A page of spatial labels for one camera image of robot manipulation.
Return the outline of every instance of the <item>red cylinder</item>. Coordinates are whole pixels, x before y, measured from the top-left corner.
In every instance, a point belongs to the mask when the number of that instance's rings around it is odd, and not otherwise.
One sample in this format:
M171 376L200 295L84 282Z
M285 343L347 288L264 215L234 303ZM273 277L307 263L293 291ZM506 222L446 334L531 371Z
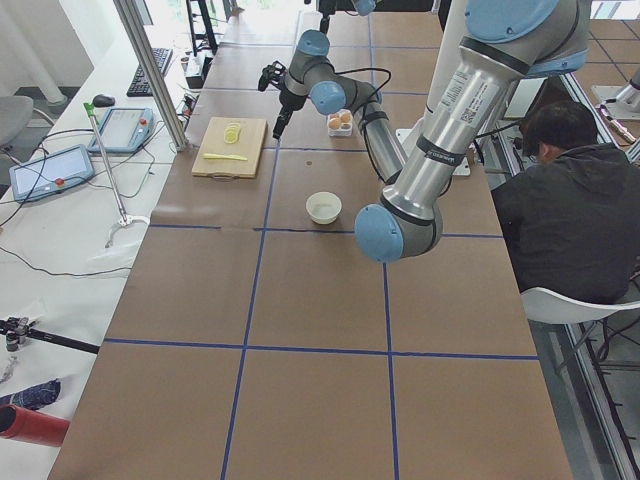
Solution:
M0 406L0 437L49 447L62 445L69 420L17 405Z

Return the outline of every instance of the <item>white table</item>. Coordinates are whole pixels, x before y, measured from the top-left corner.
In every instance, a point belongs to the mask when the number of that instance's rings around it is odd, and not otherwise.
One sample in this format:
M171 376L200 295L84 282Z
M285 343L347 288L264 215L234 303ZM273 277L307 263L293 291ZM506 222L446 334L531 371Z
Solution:
M166 46L154 42L154 46ZM162 120L152 97L126 97L138 61L128 39L114 42L100 64L80 88L51 133L74 128L91 128L83 107L98 93L116 97L121 107L149 107L155 120ZM180 85L186 82L174 54L165 77L169 92L177 106L183 96ZM149 216L154 208L175 156L175 148L166 128L157 127L157 135L144 151L126 163L126 157L112 157L114 176L124 195L136 192L134 198L123 199L131 215ZM79 143L87 144L90 134L61 134L45 141L49 152ZM104 171L101 157L92 159L96 172ZM91 180L108 185L105 173ZM0 223L17 208L9 190L0 204ZM84 184L62 195L26 204L0 233L0 246L15 252L32 265L51 272L85 273L130 267L146 232L146 225L134 223L120 230L112 248L105 249L111 226L120 218L111 190ZM128 270L95 277L73 278L49 276L28 268L17 258L0 252L0 319L29 316L40 322L34 328L100 345L113 311L124 288ZM15 356L12 378L0 384L0 396L17 392L55 378L62 382L58 400L41 411L71 419L91 371L95 355L38 340L28 340L18 352L0 349L0 375ZM47 477L58 454L58 448L12 440L0 440L0 464L5 480L39 480Z

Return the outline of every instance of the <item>black jacket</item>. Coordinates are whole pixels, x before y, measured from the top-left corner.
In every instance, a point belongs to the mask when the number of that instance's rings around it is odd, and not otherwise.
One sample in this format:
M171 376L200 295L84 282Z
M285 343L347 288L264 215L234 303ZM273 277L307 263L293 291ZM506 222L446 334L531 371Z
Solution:
M613 303L640 255L640 169L613 144L565 152L492 192L518 287Z

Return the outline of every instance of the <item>black hair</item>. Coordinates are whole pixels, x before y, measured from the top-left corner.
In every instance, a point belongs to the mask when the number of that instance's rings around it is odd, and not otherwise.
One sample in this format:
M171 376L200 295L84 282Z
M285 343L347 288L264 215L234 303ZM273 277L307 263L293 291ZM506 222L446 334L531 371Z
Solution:
M570 150L598 143L598 127L591 111L581 103L556 102L533 113L523 140L527 155L538 153L539 142Z

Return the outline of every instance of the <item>hood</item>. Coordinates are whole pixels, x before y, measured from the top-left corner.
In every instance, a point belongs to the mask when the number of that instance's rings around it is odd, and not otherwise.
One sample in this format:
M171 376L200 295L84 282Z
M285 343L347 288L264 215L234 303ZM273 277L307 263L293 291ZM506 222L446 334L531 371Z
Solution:
M626 154L612 143L567 150L550 165L557 166L590 192L615 195L629 173Z

